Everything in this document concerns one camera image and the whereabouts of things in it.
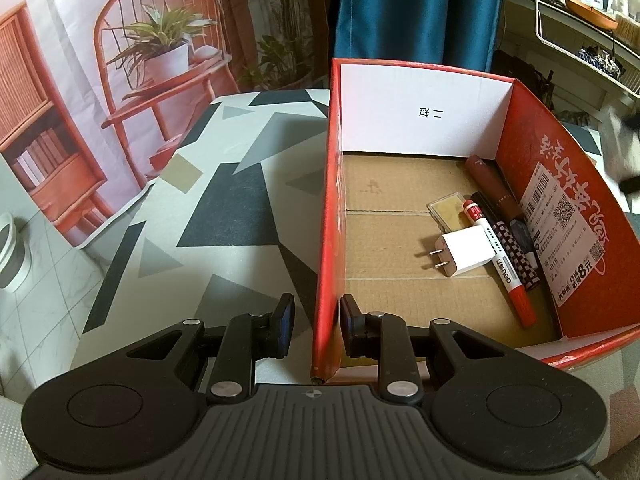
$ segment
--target wooden cabinet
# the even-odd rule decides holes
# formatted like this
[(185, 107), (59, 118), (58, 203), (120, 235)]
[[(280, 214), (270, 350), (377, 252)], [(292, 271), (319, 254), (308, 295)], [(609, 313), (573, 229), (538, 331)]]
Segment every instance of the wooden cabinet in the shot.
[(38, 46), (26, 3), (0, 16), (0, 153), (49, 221), (86, 234), (113, 212)]

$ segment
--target orange bowl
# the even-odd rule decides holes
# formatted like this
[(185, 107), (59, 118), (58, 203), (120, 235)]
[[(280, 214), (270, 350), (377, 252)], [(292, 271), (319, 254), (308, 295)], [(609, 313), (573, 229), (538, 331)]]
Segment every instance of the orange bowl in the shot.
[(565, 1), (567, 9), (572, 13), (577, 14), (582, 19), (587, 20), (592, 25), (605, 30), (616, 30), (618, 28), (618, 22), (607, 16), (604, 12), (579, 2), (578, 0)]

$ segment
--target chair backrest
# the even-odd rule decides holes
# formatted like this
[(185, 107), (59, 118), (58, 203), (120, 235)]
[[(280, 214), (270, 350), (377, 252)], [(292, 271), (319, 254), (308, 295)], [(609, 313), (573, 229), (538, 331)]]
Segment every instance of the chair backrest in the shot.
[(95, 56), (102, 81), (102, 88), (107, 100), (109, 112), (116, 111), (112, 87), (116, 82), (125, 80), (129, 89), (135, 90), (144, 81), (143, 64), (137, 66), (127, 75), (122, 63), (107, 65), (127, 48), (132, 41), (126, 38), (122, 27), (135, 22), (146, 21), (143, 5), (150, 5), (158, 10), (191, 7), (204, 18), (215, 20), (215, 25), (204, 28), (204, 36), (193, 39), (194, 48), (204, 44), (215, 46), (226, 53), (225, 25), (220, 0), (109, 0), (100, 12), (94, 28)]

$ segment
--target white bucket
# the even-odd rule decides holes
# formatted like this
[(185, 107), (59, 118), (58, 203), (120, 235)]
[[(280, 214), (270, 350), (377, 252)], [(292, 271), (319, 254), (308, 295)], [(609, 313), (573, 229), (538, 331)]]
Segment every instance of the white bucket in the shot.
[(0, 288), (15, 292), (31, 269), (31, 252), (9, 213), (0, 215)]
[(145, 69), (154, 83), (168, 81), (184, 74), (189, 69), (189, 44), (185, 43), (160, 56), (147, 59)]

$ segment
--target power adapter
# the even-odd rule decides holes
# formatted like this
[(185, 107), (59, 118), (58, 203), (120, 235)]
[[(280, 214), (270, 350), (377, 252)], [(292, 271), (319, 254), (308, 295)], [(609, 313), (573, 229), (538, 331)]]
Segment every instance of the power adapter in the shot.
[(484, 228), (479, 225), (443, 234), (436, 240), (435, 249), (429, 254), (438, 255), (440, 263), (436, 268), (449, 278), (483, 266), (495, 256)]

